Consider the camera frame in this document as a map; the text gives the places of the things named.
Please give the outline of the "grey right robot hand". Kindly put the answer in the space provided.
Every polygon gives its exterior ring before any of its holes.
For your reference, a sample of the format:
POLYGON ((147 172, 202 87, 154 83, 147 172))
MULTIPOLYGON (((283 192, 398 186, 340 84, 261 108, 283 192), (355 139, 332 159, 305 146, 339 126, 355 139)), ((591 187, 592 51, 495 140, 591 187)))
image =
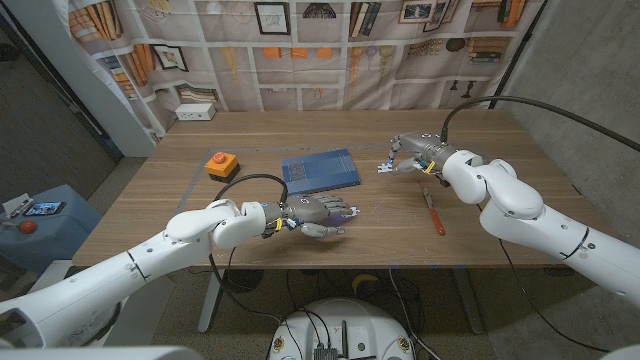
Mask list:
POLYGON ((378 172, 399 174, 420 170, 442 179, 445 162, 455 152, 456 149, 443 142, 438 134, 406 133, 396 135, 391 139, 388 160, 378 166, 378 172), (402 149, 411 152, 412 157, 394 167, 395 155, 402 149))

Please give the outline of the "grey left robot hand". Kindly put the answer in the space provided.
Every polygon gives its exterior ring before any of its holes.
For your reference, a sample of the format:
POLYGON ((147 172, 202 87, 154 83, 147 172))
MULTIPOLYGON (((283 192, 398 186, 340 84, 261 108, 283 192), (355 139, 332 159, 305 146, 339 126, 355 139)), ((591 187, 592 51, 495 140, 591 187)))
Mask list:
POLYGON ((322 238, 342 234, 341 221, 359 210, 330 194, 289 195, 283 203, 263 203, 266 226, 263 237, 282 228, 299 229, 305 236, 322 238))

